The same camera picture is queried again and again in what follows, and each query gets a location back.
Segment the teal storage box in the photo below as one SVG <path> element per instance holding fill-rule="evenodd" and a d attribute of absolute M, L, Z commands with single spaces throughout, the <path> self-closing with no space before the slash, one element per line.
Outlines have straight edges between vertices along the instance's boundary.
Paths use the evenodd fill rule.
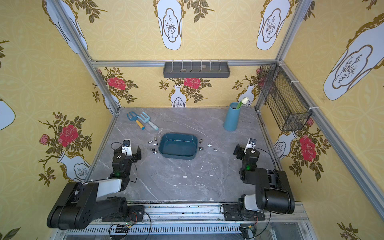
<path fill-rule="evenodd" d="M 159 143 L 159 153 L 170 159 L 192 160 L 198 151 L 199 140 L 196 136 L 182 133 L 167 133 Z"/>

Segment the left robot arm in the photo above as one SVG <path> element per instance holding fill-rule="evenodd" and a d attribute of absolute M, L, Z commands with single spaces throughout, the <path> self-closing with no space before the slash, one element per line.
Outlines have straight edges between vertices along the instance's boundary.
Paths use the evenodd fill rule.
<path fill-rule="evenodd" d="M 131 155 L 125 144 L 114 150 L 110 176 L 102 180 L 68 183 L 47 217 L 47 226 L 51 229 L 81 230 L 100 218 L 125 220 L 129 216 L 127 199 L 107 196 L 127 188 L 131 182 L 132 165 L 141 159 L 140 147 Z"/>

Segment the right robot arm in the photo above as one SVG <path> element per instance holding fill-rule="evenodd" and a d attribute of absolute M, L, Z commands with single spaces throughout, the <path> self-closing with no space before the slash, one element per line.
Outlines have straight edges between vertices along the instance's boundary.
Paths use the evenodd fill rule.
<path fill-rule="evenodd" d="M 278 215 L 294 213 L 295 200 L 286 172 L 259 168 L 258 148 L 236 145 L 234 155 L 242 161 L 240 179 L 244 184 L 253 185 L 255 193 L 242 195 L 237 204 L 224 204 L 225 221 L 264 220 L 265 211 Z"/>

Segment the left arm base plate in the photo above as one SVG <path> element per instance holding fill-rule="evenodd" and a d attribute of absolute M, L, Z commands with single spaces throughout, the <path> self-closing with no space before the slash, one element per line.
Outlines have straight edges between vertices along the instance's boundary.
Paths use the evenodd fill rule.
<path fill-rule="evenodd" d="M 145 206 L 143 205 L 126 205 L 117 213 L 103 217 L 102 222 L 141 222 L 144 217 L 144 210 Z"/>

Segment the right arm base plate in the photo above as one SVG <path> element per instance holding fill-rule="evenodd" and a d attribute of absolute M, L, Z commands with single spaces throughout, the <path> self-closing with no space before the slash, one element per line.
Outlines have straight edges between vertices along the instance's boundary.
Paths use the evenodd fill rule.
<path fill-rule="evenodd" d="M 222 204 L 220 212 L 224 215 L 225 221 L 264 221 L 265 214 L 259 211 L 249 211 L 239 208 L 238 204 Z"/>

